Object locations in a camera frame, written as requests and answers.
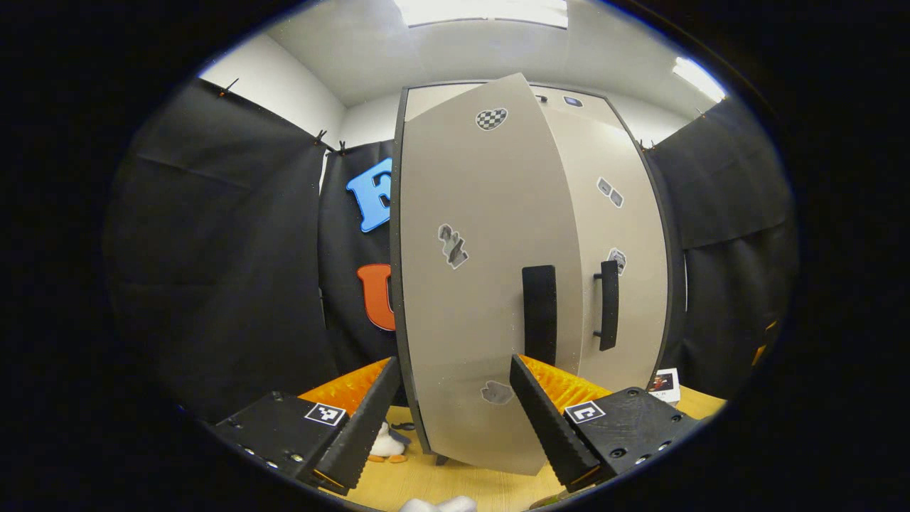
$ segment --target orange letter u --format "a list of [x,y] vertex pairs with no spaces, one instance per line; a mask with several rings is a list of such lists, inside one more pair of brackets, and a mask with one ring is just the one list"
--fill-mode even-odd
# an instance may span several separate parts
[[363,302],[367,307],[367,318],[374,325],[386,331],[395,330],[395,315],[389,305],[390,265],[374,263],[357,269],[357,277],[363,281]]

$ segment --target wooden table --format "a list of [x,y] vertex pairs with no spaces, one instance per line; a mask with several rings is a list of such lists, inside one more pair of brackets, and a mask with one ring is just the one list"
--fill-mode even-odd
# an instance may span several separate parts
[[[682,387],[677,409],[696,419],[714,414],[724,400]],[[392,406],[386,415],[393,424],[411,421],[407,407]],[[367,461],[357,488],[345,497],[354,503],[388,512],[398,512],[416,497],[436,504],[464,495],[478,504],[478,512],[517,512],[535,501],[565,490],[549,464],[536,476],[514,475],[469,466],[450,460],[436,466],[436,456],[423,455],[415,431],[399,431],[411,439],[405,451],[408,460],[399,464]]]

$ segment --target ceiling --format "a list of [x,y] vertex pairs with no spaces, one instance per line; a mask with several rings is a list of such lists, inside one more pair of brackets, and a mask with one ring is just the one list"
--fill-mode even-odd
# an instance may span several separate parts
[[408,28],[393,0],[326,0],[268,34],[346,106],[443,80],[499,78],[595,88],[691,118],[713,102],[673,74],[681,53],[596,0],[568,1],[568,30],[474,20]]

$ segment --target ceiling light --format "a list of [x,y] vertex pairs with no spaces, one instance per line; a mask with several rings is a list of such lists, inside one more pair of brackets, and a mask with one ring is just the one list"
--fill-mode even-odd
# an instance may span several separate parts
[[569,27],[565,0],[395,0],[408,26],[468,19]]
[[711,75],[708,75],[707,71],[687,58],[676,57],[676,66],[673,67],[673,73],[694,85],[712,99],[714,103],[720,102],[727,96],[727,93],[723,92],[721,86],[711,78]]

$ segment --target checkered heart sticker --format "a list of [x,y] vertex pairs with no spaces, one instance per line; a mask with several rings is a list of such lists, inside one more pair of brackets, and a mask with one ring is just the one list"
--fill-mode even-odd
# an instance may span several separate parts
[[477,115],[477,126],[482,130],[490,131],[501,125],[508,115],[509,111],[505,108],[484,110]]

